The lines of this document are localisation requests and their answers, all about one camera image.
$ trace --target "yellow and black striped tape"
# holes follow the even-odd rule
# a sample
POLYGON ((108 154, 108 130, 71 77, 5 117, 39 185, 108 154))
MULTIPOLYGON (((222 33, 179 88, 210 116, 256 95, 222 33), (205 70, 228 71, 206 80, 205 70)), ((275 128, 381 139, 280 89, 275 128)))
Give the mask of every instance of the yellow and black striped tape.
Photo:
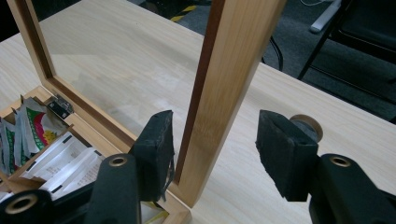
POLYGON ((197 6, 189 6, 184 8, 184 10, 182 10, 181 12, 179 12, 176 16, 174 16, 171 21, 180 21, 185 15, 187 15, 189 12, 195 10, 197 8, 197 6))

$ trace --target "metal hinge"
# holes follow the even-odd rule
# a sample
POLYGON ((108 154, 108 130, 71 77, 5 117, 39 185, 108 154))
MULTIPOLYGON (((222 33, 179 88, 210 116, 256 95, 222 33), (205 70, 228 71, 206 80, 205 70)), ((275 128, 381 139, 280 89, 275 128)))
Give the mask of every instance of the metal hinge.
POLYGON ((61 119, 66 119, 67 116, 74 113, 73 106, 58 94, 51 97, 48 108, 61 119))

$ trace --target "gray carpet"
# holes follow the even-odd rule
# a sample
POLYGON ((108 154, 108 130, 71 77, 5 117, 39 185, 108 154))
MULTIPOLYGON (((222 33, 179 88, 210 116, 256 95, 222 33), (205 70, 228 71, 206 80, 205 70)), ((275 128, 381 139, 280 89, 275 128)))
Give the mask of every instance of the gray carpet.
MULTIPOLYGON (((298 0, 289 0, 286 4, 273 33, 284 57, 283 72, 286 74, 292 77, 297 77, 300 74, 321 37, 321 33, 315 35, 309 32, 309 27, 328 5, 329 3, 323 3, 307 7, 298 0)), ((198 7, 178 23, 204 35, 209 10, 210 7, 198 7)), ((265 51, 264 60, 268 65, 278 68, 276 53, 271 45, 265 51)), ((396 84, 390 85, 386 82, 396 78, 394 64, 385 63, 332 41, 328 41, 324 45, 314 64, 352 82, 359 82, 363 87, 377 91, 378 94, 385 95, 393 101, 396 100, 396 84)), ((382 119, 390 120, 396 116, 396 105, 350 88, 348 85, 324 76, 313 69, 308 70, 303 81, 382 119)))

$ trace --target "glass panel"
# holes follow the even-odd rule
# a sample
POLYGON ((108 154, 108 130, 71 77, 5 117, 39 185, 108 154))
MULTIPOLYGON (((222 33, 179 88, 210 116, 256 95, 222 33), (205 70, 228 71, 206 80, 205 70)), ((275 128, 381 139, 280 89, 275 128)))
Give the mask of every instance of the glass panel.
POLYGON ((173 110, 179 148, 201 35, 128 1, 82 0, 55 14, 34 5, 59 77, 136 135, 173 110))

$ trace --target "light wood tabletop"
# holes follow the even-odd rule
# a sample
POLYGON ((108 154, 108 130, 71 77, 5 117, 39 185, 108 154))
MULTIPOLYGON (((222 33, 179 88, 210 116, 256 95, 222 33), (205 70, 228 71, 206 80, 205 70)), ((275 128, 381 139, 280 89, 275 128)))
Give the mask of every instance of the light wood tabletop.
MULTIPOLYGON (((126 1, 110 2, 82 1, 40 22, 55 70, 136 135, 152 114, 174 110, 178 151, 204 38, 126 1)), ((0 109, 40 85, 20 35, 0 44, 0 83, 0 109)), ((260 109, 316 119, 324 132, 319 155, 355 160, 396 194, 395 125, 260 64, 191 223, 310 223, 308 203, 282 199, 260 163, 260 109)))

